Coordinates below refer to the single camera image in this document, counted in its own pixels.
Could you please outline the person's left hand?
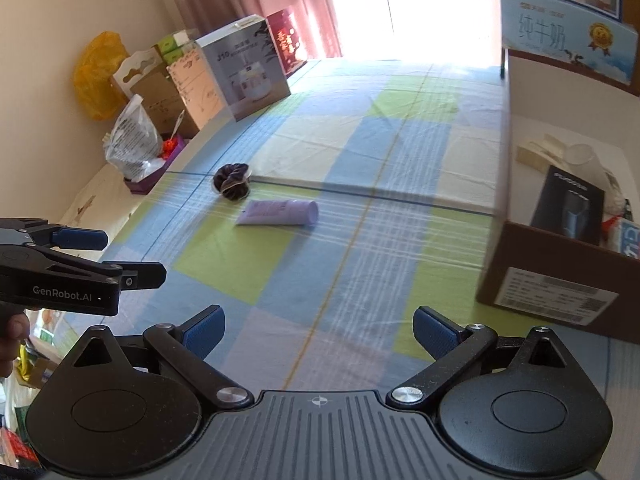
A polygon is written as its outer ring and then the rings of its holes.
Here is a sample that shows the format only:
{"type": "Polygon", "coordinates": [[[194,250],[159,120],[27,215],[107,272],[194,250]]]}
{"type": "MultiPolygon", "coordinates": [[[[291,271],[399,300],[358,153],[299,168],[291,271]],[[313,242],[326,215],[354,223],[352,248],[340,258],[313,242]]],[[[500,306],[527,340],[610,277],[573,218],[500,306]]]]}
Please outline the person's left hand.
{"type": "Polygon", "coordinates": [[[24,312],[2,318],[0,337],[0,375],[2,378],[11,375],[13,363],[20,353],[22,341],[29,335],[29,330],[29,319],[24,312]]]}

